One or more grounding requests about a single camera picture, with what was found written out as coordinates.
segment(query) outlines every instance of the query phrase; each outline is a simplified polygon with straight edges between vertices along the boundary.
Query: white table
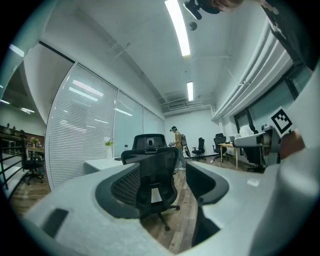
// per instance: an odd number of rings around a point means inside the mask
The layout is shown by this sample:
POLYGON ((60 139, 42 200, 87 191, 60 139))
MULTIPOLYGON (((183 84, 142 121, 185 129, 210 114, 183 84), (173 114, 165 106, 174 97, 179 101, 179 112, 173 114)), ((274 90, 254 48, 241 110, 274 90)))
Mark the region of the white table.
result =
POLYGON ((87 165, 97 169, 97 171, 102 171, 110 167, 122 166, 122 161, 117 161, 114 158, 112 159, 95 159, 95 160, 86 160, 84 161, 87 165))
MULTIPOLYGON (((122 161, 117 161, 114 158, 112 159, 94 159, 94 160, 86 160, 84 161, 87 165, 96 169, 97 172, 108 171, 108 168, 122 166, 122 161)), ((161 196, 159 194, 159 190, 157 188, 153 188, 151 190, 151 203, 161 202, 161 196)))

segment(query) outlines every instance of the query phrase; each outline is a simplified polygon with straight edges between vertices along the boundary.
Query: potted plant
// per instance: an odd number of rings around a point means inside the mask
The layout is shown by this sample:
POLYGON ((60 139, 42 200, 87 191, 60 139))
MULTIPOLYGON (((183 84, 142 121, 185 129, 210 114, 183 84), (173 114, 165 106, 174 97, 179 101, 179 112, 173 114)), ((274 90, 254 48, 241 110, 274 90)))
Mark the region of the potted plant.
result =
POLYGON ((33 146, 34 148, 35 148, 36 145, 38 145, 38 143, 39 143, 39 140, 38 140, 37 138, 35 138, 35 137, 32 137, 32 138, 30 139, 30 141, 31 141, 32 146, 33 146))
POLYGON ((107 140, 104 145, 106 146, 106 158, 107 159, 112 159, 112 145, 115 142, 111 139, 111 140, 107 140))

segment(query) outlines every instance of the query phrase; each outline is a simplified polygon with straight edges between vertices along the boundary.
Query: office chair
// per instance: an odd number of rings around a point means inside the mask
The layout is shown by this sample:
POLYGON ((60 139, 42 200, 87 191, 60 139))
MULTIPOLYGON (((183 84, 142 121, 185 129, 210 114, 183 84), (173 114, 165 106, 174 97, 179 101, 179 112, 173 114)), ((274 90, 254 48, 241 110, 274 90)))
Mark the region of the office chair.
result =
MULTIPOLYGON (((223 133, 217 133, 215 135, 215 138, 213 139, 214 144, 215 144, 215 145, 212 145, 213 151, 219 154, 213 159, 213 161, 215 161, 218 158, 221 158, 221 150, 220 150, 219 144, 225 143, 227 140, 226 136, 223 136, 223 135, 224 135, 223 133)), ((224 155, 224 153, 226 153, 226 152, 227 152, 227 148, 223 147, 222 148, 222 158, 229 160, 229 157, 224 155)))
POLYGON ((151 133, 141 134, 134 137, 132 150, 144 150, 151 148, 167 148, 163 134, 151 133))
POLYGON ((199 161, 200 157, 202 157, 202 154, 205 152, 205 139, 199 138, 199 146, 198 150, 196 150, 196 147, 192 147, 194 150, 192 153, 197 155, 197 160, 199 161))
POLYGON ((140 219, 157 214, 166 231, 170 227, 161 213, 173 208, 180 210, 179 205, 171 205, 178 195, 173 178, 177 158, 178 149, 175 147, 127 150, 121 154, 124 165, 140 163, 140 187, 136 195, 140 219), (162 201, 152 202, 152 189, 158 189, 162 201))
POLYGON ((30 180, 33 178, 36 178, 41 181, 41 183, 44 183, 43 181, 43 174, 37 174, 36 169, 43 166, 43 163, 41 161, 41 157, 35 157, 31 155, 30 160, 28 160, 28 154, 27 154, 27 148, 24 143, 22 143, 22 148, 20 149, 22 153, 22 167, 24 170, 29 170, 29 173, 23 176, 23 179, 26 180, 26 178, 29 177, 28 181, 26 182, 28 185, 30 185, 30 180))
MULTIPOLYGON (((250 125, 250 129, 254 132, 254 134, 258 134, 258 131, 253 125, 250 125)), ((251 172, 263 172, 265 168, 263 167, 264 159, 262 155, 262 148, 260 146, 253 146, 244 147, 243 150, 249 163, 256 165, 254 167, 248 167, 247 170, 251 172)))

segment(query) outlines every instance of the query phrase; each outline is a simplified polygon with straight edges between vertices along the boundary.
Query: wall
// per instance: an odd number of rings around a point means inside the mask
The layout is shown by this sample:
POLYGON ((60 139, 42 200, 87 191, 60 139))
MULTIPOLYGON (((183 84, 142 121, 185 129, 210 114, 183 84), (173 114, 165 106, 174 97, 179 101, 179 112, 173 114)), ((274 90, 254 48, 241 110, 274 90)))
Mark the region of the wall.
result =
POLYGON ((10 128, 15 126, 17 131, 24 130, 26 133, 45 136, 46 124, 37 113, 27 114, 10 105, 0 105, 0 125, 10 128))
POLYGON ((38 43, 21 65, 24 87, 47 123, 53 99, 73 63, 38 43))
POLYGON ((266 22, 267 16, 262 7, 254 1, 244 1, 240 8, 237 9, 237 27, 246 27, 243 32, 241 29, 235 29, 232 58, 227 64, 234 79, 225 69, 223 72, 226 78, 215 95, 215 106, 217 109, 225 101, 230 92, 236 86, 237 81, 247 68, 252 58, 253 52, 262 35, 262 28, 266 22))
MULTIPOLYGON (((234 116, 227 116, 225 118, 222 118, 221 121, 223 125, 223 134, 224 136, 226 136, 226 141, 229 141, 230 140, 229 136, 238 133, 235 118, 234 116)), ((237 150, 238 150, 238 160, 245 163, 249 163, 244 155, 240 155, 240 149, 238 148, 237 150)), ((235 150, 233 148, 227 148, 226 152, 232 156, 235 155, 235 150)))
POLYGON ((41 40, 165 119, 158 100, 147 85, 121 56, 113 53, 102 36, 75 14, 74 1, 59 1, 41 40))
POLYGON ((217 123, 211 122, 212 114, 210 109, 198 110, 179 115, 166 117, 165 134, 166 142, 175 141, 175 136, 170 131, 172 126, 176 126, 178 131, 186 136, 186 141, 190 151, 192 147, 199 145, 199 138, 204 139, 205 156, 216 154, 212 145, 214 145, 214 137, 216 134, 222 133, 217 123))

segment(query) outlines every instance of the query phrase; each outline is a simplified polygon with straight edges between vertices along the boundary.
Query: railing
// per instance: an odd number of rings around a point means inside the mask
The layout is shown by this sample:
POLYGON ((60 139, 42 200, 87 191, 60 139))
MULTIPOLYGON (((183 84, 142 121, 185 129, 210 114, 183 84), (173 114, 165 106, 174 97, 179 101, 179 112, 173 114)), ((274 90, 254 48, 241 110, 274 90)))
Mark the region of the railing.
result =
POLYGON ((5 187, 7 190, 9 189, 8 187, 8 181, 17 173, 19 172, 21 169, 23 169, 23 165, 22 167, 20 167, 18 170, 16 170, 14 173, 12 173, 9 177, 6 177, 6 171, 8 171, 10 168, 12 168, 13 166, 19 164, 19 163, 22 163, 23 161, 23 154, 25 154, 25 141, 24 139, 22 138, 21 140, 21 146, 10 146, 10 143, 9 143, 9 147, 2 147, 3 145, 3 139, 0 137, 0 165, 1 165, 1 171, 0 171, 0 175, 2 175, 3 177, 3 184, 1 184, 1 187, 5 187), (22 153, 19 153, 19 154, 14 154, 14 155, 11 155, 11 156, 8 156, 6 158, 3 158, 3 150, 11 150, 11 149, 21 149, 20 151, 22 153), (11 158, 14 158, 14 157, 18 157, 18 156, 21 156, 21 160, 11 164, 10 166, 8 166, 7 168, 4 168, 4 161, 6 160, 9 160, 11 158))

